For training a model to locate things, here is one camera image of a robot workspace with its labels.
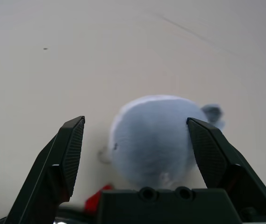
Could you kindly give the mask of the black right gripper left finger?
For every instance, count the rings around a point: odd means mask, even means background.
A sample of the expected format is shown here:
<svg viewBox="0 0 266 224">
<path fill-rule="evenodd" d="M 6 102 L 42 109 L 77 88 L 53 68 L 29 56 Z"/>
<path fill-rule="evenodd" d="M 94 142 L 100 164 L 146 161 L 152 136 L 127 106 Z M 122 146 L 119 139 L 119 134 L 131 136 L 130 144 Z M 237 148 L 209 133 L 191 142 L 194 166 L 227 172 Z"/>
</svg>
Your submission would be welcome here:
<svg viewBox="0 0 266 224">
<path fill-rule="evenodd" d="M 6 220 L 7 224 L 52 224 L 60 204 L 73 195 L 85 118 L 65 122 L 38 154 Z"/>
</svg>

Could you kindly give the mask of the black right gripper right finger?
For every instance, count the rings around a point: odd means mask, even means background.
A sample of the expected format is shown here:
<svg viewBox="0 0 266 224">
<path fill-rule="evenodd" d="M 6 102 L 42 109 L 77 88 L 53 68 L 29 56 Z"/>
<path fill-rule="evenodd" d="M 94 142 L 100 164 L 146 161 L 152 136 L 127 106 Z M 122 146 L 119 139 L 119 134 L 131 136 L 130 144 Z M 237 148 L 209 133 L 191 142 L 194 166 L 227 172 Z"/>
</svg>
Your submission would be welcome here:
<svg viewBox="0 0 266 224">
<path fill-rule="evenodd" d="M 242 220 L 266 220 L 266 186 L 213 125 L 187 119 L 194 156 L 207 188 L 226 191 Z"/>
</svg>

